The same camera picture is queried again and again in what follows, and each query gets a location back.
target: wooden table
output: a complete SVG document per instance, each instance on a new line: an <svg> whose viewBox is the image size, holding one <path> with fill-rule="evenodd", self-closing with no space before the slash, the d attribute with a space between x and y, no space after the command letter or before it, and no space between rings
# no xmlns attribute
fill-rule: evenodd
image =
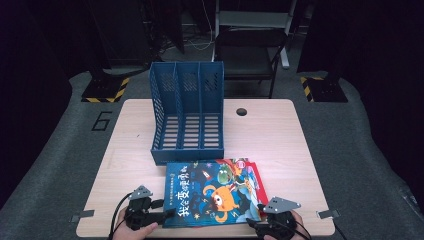
<svg viewBox="0 0 424 240"><path fill-rule="evenodd" d="M247 115L236 114L245 108ZM164 197L165 167L157 167L150 148L155 131L150 99L127 100L121 110L84 210L94 216L81 218L80 237L106 237L119 201L140 185ZM248 157L256 162L269 198L282 197L301 203L296 211L313 236L334 233L331 219L316 211L328 209L293 103L283 99L225 99L225 158ZM203 228L163 229L150 237L256 237L247 224Z"/></svg>

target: book cover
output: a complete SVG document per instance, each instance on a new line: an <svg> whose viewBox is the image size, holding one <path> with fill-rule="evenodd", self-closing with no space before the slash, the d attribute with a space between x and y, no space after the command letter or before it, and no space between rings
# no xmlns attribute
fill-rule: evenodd
<svg viewBox="0 0 424 240"><path fill-rule="evenodd" d="M256 164L247 158L168 163L165 181L164 209L176 214L164 228L260 221L257 206L268 203Z"/></svg>

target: blue plastic organizer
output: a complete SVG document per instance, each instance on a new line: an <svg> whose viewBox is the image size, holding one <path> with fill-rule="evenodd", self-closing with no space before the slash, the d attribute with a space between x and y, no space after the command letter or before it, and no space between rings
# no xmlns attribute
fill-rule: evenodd
<svg viewBox="0 0 424 240"><path fill-rule="evenodd" d="M156 165L224 157L222 62L153 62Z"/></svg>

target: black chair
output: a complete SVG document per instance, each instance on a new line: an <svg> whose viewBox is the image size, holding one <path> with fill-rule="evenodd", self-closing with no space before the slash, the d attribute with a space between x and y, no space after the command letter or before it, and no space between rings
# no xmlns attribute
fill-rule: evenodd
<svg viewBox="0 0 424 240"><path fill-rule="evenodd" d="M221 32L215 39L214 61L224 62L224 80L270 80L275 75L287 35L282 29L242 29Z"/></svg>

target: gray carpet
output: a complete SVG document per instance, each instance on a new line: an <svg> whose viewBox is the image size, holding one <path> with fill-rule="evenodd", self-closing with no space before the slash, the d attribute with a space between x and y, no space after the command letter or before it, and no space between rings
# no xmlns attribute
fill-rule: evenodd
<svg viewBox="0 0 424 240"><path fill-rule="evenodd" d="M292 42L291 67L278 70L274 98L294 102L328 205L342 215L334 222L347 239L424 239L422 215L404 200L407 186L374 144L355 88L340 81L348 103L307 101L300 76L325 75L296 74L303 40L299 35ZM198 50L188 44L184 55L171 48L162 57L165 61L209 61L211 49ZM0 211L0 239L79 239L77 223L70 218L85 206L122 104L126 99L150 98L148 72L144 72L130 78L117 103L81 102L90 78L81 73L70 79L73 96L67 111ZM102 114L109 125L105 131L92 131L101 112L111 112ZM342 238L336 232L314 239Z"/></svg>

